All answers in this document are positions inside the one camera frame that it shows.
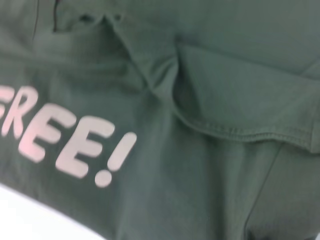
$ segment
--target exclamation mark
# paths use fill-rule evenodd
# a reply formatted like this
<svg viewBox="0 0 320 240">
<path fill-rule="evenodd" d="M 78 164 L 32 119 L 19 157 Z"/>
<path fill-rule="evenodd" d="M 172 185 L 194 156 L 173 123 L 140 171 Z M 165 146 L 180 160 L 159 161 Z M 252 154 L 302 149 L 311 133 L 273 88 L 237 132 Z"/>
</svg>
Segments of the exclamation mark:
<svg viewBox="0 0 320 240">
<path fill-rule="evenodd" d="M 110 171 L 116 172 L 121 168 L 136 141 L 137 135 L 133 132 L 128 132 L 123 136 L 108 160 L 107 166 Z M 103 169 L 95 175 L 97 187 L 105 188 L 111 183 L 112 175 L 110 171 Z"/>
</svg>

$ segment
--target dark green fabric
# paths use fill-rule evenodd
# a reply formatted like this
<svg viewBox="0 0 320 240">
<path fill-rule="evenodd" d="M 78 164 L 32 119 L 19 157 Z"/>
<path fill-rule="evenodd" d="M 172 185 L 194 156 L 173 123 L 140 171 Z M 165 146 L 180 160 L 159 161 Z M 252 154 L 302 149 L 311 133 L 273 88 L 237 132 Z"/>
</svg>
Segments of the dark green fabric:
<svg viewBox="0 0 320 240">
<path fill-rule="evenodd" d="M 15 95 L 23 86 L 38 93 L 22 136 L 11 126 L 0 137 L 0 182 L 108 240 L 317 235 L 317 7 L 66 0 L 53 32 L 54 1 L 0 0 L 0 84 Z M 36 139 L 45 156 L 34 162 L 19 145 L 47 103 L 76 123 L 51 120 L 60 139 Z M 89 166 L 79 179 L 56 161 L 85 116 L 115 131 L 88 136 L 102 153 L 76 156 Z M 137 141 L 123 166 L 109 186 L 97 187 L 96 174 L 129 132 Z"/>
</svg>

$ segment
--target white surface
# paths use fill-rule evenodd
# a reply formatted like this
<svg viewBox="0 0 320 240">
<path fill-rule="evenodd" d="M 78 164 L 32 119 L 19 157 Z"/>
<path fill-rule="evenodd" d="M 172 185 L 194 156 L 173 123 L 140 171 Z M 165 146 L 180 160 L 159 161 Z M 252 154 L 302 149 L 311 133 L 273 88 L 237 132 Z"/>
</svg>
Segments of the white surface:
<svg viewBox="0 0 320 240">
<path fill-rule="evenodd" d="M 0 185 L 0 239 L 105 240 L 30 198 Z"/>
</svg>

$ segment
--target green t-shirt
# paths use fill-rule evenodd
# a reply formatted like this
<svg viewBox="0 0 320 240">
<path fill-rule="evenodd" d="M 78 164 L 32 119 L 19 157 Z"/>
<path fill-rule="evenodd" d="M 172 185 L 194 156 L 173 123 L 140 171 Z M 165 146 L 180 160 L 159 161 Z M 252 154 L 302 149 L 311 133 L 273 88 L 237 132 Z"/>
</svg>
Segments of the green t-shirt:
<svg viewBox="0 0 320 240">
<path fill-rule="evenodd" d="M 108 240 L 316 236 L 319 4 L 153 2 L 0 0 L 0 182 Z"/>
</svg>

